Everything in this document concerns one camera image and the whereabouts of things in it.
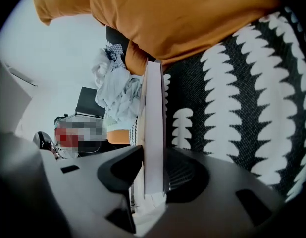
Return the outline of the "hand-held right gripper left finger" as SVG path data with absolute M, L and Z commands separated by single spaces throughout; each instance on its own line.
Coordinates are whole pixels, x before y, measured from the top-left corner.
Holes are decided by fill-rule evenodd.
M 123 191 L 130 187 L 111 173 L 111 166 L 128 157 L 141 158 L 141 146 L 57 161 L 41 151 L 44 171 L 72 238 L 135 238 L 107 219 L 128 208 Z

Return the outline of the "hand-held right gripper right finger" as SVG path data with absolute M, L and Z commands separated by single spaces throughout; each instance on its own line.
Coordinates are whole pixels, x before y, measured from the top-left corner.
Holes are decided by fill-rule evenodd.
M 253 174 L 203 153 L 168 148 L 166 169 L 191 179 L 167 193 L 166 209 L 145 238 L 255 238 L 284 199 Z

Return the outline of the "pale green cloth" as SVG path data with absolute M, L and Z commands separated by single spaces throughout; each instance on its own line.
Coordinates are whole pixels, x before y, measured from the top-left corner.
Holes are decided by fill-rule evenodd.
M 108 113 L 105 113 L 103 116 L 103 124 L 107 132 L 116 130 L 130 130 L 134 123 L 134 120 L 115 121 Z

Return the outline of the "black cabinet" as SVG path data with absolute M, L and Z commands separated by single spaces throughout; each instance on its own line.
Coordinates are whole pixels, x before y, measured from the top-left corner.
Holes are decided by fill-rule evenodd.
M 96 103 L 96 93 L 96 89 L 82 87 L 77 106 L 75 108 L 75 113 L 103 118 L 105 114 L 105 108 L 99 106 Z

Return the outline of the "grey-blue garment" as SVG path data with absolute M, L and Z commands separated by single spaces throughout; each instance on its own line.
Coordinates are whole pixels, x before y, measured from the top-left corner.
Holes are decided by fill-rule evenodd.
M 141 76 L 132 76 L 123 68 L 112 70 L 113 81 L 97 88 L 96 103 L 115 121 L 136 120 L 142 90 Z

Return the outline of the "black white striped blanket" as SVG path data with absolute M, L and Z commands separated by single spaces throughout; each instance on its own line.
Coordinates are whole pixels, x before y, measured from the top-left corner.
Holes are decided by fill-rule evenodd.
M 306 35 L 285 7 L 164 74 L 166 145 L 235 163 L 290 201 L 306 191 Z

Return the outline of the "blue checked cloth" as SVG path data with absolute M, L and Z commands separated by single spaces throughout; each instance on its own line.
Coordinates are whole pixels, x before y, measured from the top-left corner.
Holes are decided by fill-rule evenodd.
M 110 68 L 112 70 L 117 68 L 126 69 L 124 62 L 124 51 L 121 44 L 106 46 L 104 51 L 110 60 Z

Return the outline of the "orange cushion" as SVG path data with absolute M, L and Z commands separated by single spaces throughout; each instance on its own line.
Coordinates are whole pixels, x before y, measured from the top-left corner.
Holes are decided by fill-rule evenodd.
M 163 64 L 204 51 L 280 0 L 90 0 L 92 15 Z
M 47 26 L 57 18 L 91 14 L 92 0 L 33 0 L 39 19 Z

